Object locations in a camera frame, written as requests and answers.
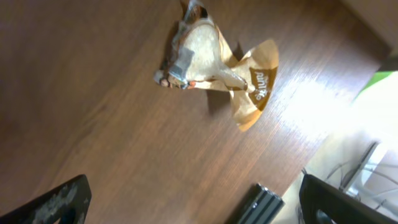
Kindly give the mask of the beige snack bag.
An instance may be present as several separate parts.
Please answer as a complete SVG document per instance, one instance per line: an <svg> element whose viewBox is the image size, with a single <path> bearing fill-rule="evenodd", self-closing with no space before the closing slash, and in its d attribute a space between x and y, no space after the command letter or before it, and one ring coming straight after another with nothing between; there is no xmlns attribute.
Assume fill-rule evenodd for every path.
<svg viewBox="0 0 398 224"><path fill-rule="evenodd" d="M233 119L247 131L269 101L279 67L276 43L265 40L238 60L200 1L181 1L183 16L154 81L163 87L225 91Z"/></svg>

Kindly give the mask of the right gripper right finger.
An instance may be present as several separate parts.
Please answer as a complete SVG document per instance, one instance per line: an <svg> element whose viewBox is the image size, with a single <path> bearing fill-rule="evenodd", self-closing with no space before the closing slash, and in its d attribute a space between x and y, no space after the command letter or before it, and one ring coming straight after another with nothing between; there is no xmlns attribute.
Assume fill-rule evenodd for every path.
<svg viewBox="0 0 398 224"><path fill-rule="evenodd" d="M335 223L397 224L395 220L340 192L314 175L304 175L299 199L306 224L320 223L320 212Z"/></svg>

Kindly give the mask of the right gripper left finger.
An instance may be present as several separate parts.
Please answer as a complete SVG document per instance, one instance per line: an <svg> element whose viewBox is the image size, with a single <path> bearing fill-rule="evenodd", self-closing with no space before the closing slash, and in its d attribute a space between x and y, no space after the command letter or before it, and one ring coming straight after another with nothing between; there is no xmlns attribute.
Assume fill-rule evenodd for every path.
<svg viewBox="0 0 398 224"><path fill-rule="evenodd" d="M1 223L84 224L90 201L88 179L80 174L1 216Z"/></svg>

